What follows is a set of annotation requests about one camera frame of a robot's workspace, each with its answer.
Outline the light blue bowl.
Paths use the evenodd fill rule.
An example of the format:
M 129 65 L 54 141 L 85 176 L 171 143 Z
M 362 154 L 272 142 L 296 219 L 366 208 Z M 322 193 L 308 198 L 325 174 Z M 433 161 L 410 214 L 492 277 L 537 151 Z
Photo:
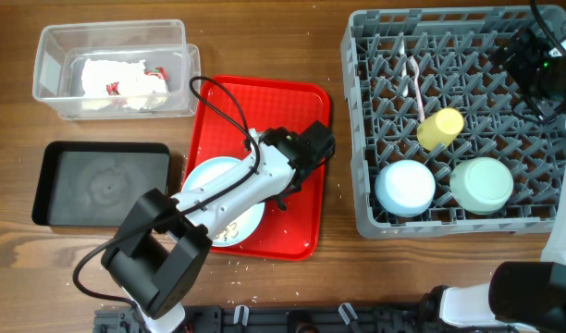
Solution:
M 436 181 L 430 169 L 414 160 L 383 167 L 375 180 L 375 197 L 395 216 L 412 217 L 426 211 L 434 198 Z

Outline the light blue plate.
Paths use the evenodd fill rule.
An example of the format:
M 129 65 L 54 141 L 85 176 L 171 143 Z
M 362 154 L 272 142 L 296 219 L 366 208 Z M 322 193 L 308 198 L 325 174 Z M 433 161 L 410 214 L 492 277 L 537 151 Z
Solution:
M 200 163 L 185 178 L 183 191 L 189 191 L 217 178 L 240 162 L 229 156 L 219 156 Z M 265 203 L 257 203 L 245 211 L 213 238 L 213 246 L 230 247 L 249 238 L 259 226 L 265 211 Z

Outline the yellow plastic cup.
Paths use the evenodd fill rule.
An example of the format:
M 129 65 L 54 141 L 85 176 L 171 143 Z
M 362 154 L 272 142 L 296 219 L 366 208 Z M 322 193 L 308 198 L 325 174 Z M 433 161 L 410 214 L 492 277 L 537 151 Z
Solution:
M 464 118 L 460 111 L 443 108 L 419 125 L 417 140 L 427 151 L 433 151 L 440 144 L 448 147 L 463 127 Z

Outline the mint green bowl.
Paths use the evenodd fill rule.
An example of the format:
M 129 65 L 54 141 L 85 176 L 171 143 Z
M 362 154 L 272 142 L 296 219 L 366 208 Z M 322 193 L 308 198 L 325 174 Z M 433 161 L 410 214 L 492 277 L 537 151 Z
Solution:
M 510 199 L 513 176 L 499 160 L 477 157 L 456 165 L 449 187 L 459 206 L 477 215 L 490 215 Z

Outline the white plastic spoon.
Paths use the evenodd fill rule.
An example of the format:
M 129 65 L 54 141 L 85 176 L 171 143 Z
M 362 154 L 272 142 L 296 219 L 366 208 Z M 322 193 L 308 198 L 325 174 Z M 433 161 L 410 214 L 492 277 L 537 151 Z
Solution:
M 420 68 L 419 68 L 419 65 L 418 65 L 414 56 L 409 57 L 409 63 L 412 66 L 412 70 L 413 70 L 413 73 L 414 73 L 413 85 L 414 85 L 414 89 L 415 89 L 415 97 L 416 97 L 416 103 L 417 103 L 419 122 L 423 123 L 425 121 L 425 107 L 424 107 L 423 98 L 422 98 L 420 85 L 419 85 Z

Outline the white napkin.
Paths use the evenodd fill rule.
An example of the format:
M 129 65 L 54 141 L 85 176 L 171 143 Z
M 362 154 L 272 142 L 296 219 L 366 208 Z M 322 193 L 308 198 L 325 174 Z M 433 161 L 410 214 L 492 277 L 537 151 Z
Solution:
M 162 67 L 145 68 L 145 61 L 128 63 L 87 59 L 81 73 L 82 107 L 110 105 L 134 110 L 153 109 L 167 101 L 168 76 Z

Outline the white plastic fork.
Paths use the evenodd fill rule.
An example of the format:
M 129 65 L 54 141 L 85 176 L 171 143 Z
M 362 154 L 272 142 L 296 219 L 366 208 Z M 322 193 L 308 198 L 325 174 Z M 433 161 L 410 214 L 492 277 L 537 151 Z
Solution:
M 400 43 L 400 48 L 399 48 L 399 54 L 400 54 L 401 57 L 406 56 L 406 48 L 405 48 L 405 45 L 406 45 L 406 44 L 405 44 L 404 40 L 402 40 L 401 43 Z M 402 64 L 402 68 L 401 68 L 401 71 L 400 71 L 400 78 L 401 78 L 402 80 L 407 78 L 406 62 L 404 62 L 404 63 Z M 405 85 L 403 86 L 401 95 L 402 95 L 402 97 L 407 97 L 408 94 L 409 94 L 409 91 L 408 91 L 408 83 L 405 83 Z

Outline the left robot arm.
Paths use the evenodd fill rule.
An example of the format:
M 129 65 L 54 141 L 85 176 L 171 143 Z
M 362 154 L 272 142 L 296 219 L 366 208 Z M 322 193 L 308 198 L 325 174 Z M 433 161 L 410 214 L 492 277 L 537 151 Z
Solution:
M 245 159 L 204 185 L 173 197 L 146 192 L 105 250 L 102 265 L 134 301 L 142 331 L 174 331 L 214 237 L 256 204 L 300 191 L 335 150 L 332 132 L 319 121 L 300 134 L 268 129 L 250 140 Z

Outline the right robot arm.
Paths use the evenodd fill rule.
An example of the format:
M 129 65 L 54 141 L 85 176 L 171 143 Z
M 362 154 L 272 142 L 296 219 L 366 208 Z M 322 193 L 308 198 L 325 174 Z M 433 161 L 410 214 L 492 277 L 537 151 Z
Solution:
M 558 102 L 552 118 L 566 130 L 566 45 L 548 27 L 537 6 L 532 14 L 558 56 L 548 59 L 527 32 L 518 32 L 492 61 L 519 83 L 528 104 Z M 419 303 L 416 323 L 436 332 L 566 332 L 566 164 L 553 228 L 537 262 L 504 262 L 490 282 L 468 288 L 437 286 Z

